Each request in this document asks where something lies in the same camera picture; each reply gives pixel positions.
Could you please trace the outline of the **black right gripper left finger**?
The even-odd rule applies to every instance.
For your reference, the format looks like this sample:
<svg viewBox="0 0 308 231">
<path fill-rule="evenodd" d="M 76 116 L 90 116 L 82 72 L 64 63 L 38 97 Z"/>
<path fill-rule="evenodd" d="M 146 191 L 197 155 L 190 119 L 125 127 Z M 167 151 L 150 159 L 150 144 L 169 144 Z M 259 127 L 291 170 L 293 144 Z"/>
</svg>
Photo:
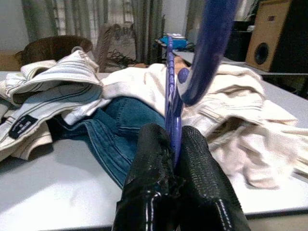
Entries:
<svg viewBox="0 0 308 231">
<path fill-rule="evenodd" d="M 116 205 L 115 231 L 174 231 L 179 179 L 166 131 L 149 123 L 139 131 L 137 151 Z"/>
</svg>

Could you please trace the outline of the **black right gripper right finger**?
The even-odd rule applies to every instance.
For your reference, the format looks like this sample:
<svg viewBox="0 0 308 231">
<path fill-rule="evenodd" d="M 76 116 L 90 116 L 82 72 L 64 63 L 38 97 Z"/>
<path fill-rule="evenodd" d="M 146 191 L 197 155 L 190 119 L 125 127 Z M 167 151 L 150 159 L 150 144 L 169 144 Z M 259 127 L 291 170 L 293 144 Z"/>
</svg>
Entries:
<svg viewBox="0 0 308 231">
<path fill-rule="evenodd" d="M 248 231 L 248 221 L 226 174 L 209 151 L 205 137 L 192 126 L 182 128 L 178 174 L 182 231 Z"/>
</svg>

